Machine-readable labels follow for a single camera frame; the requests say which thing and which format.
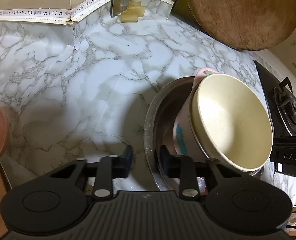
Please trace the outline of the cream plastic bowl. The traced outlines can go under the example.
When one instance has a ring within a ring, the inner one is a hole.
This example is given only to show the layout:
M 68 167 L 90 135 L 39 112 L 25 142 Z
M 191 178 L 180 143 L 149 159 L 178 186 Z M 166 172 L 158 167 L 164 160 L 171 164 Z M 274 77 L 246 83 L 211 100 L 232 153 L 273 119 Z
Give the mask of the cream plastic bowl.
M 190 104 L 193 130 L 209 158 L 252 172 L 267 162 L 273 145 L 268 113 L 256 94 L 226 74 L 197 86 Z

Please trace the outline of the yellow soap blocks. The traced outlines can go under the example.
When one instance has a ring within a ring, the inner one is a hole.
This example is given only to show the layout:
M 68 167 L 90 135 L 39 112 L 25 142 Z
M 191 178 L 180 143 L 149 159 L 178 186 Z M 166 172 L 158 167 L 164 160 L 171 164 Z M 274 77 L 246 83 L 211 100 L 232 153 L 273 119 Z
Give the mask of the yellow soap blocks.
M 120 14 L 121 23 L 135 23 L 138 18 L 145 15 L 146 7 L 141 5 L 141 1 L 130 0 L 126 10 Z

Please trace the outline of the stainless steel bowl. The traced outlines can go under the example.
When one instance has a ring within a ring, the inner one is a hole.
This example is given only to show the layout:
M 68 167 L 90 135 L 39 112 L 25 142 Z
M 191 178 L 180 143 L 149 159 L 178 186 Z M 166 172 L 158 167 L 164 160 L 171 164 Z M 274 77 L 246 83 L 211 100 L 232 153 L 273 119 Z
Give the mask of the stainless steel bowl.
M 159 150 L 166 146 L 171 155 L 174 153 L 172 127 L 176 112 L 184 102 L 184 92 L 177 98 L 175 93 L 181 85 L 187 85 L 189 77 L 183 77 L 166 85 L 153 99 L 145 120 L 144 146 L 153 179 L 161 190 L 178 190 L 179 181 L 168 178 L 160 167 Z

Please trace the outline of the round wooden cutting board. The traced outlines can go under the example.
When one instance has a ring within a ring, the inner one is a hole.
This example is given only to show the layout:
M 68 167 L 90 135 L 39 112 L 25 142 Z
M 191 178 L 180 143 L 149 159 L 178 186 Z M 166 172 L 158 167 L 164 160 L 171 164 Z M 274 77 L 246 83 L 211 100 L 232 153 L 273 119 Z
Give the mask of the round wooden cutting board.
M 221 43 L 263 50 L 286 40 L 296 28 L 296 0 L 187 0 L 200 27 Z

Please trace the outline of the pink steel-lined handled pot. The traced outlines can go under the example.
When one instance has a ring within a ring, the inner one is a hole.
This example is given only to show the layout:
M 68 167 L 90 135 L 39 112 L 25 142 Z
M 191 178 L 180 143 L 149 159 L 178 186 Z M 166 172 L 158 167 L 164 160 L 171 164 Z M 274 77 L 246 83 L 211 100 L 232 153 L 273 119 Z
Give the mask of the pink steel-lined handled pot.
M 217 71 L 211 68 L 200 69 L 194 77 L 189 77 L 187 85 L 181 85 L 175 98 L 181 92 L 184 92 L 184 102 L 176 112 L 175 120 L 172 127 L 172 141 L 174 147 L 173 154 L 181 154 L 191 157 L 194 161 L 204 163 L 208 156 L 200 148 L 198 140 L 194 137 L 193 125 L 190 121 L 191 98 L 196 92 L 198 84 L 207 76 L 216 74 Z

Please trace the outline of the black gas stove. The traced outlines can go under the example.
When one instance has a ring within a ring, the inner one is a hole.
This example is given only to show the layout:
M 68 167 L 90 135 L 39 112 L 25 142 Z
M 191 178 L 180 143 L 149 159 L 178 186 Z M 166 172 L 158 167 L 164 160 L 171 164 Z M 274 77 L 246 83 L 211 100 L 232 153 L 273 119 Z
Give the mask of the black gas stove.
M 254 62 L 264 91 L 275 137 L 296 136 L 296 97 L 288 77 L 279 81 L 259 62 Z

